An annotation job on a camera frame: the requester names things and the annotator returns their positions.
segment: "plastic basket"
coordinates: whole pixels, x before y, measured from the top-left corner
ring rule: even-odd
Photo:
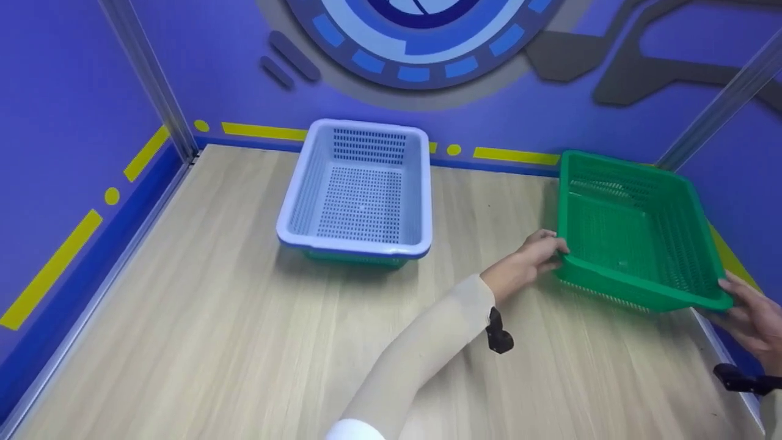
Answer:
[[[673,173],[579,151],[561,159],[561,280],[651,312],[726,310],[725,276],[692,184]]]
[[[432,245],[429,137],[389,124],[310,126],[277,220],[316,259],[401,267]]]

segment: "light blue basket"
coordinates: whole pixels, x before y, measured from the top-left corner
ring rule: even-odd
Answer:
[[[310,126],[277,235],[311,258],[401,267],[432,245],[429,137],[390,124]]]

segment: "green basket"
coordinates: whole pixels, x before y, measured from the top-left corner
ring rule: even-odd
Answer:
[[[692,184],[646,165],[562,154],[559,227],[571,253],[558,277],[644,311],[726,310],[725,276]]]
[[[304,251],[308,258],[313,260],[340,261],[343,263],[354,263],[360,265],[380,265],[399,269],[409,260],[405,258],[382,258],[382,257],[362,257],[352,254],[337,254],[334,252]]]

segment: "black tracker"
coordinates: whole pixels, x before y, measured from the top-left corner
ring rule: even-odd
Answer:
[[[746,376],[735,365],[729,363],[718,364],[713,372],[727,391],[767,395],[771,391],[782,389],[782,377]]]
[[[513,337],[502,330],[502,316],[496,307],[489,312],[489,326],[486,327],[486,337],[489,339],[489,348],[499,354],[503,354],[513,348]]]

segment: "light wood tabletop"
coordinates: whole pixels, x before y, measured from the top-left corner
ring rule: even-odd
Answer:
[[[321,438],[422,309],[555,227],[555,179],[433,168],[422,260],[308,261],[274,232],[296,158],[206,148],[17,438]],[[638,315],[553,278],[500,310],[515,348],[473,341],[402,438],[761,438],[689,310]]]

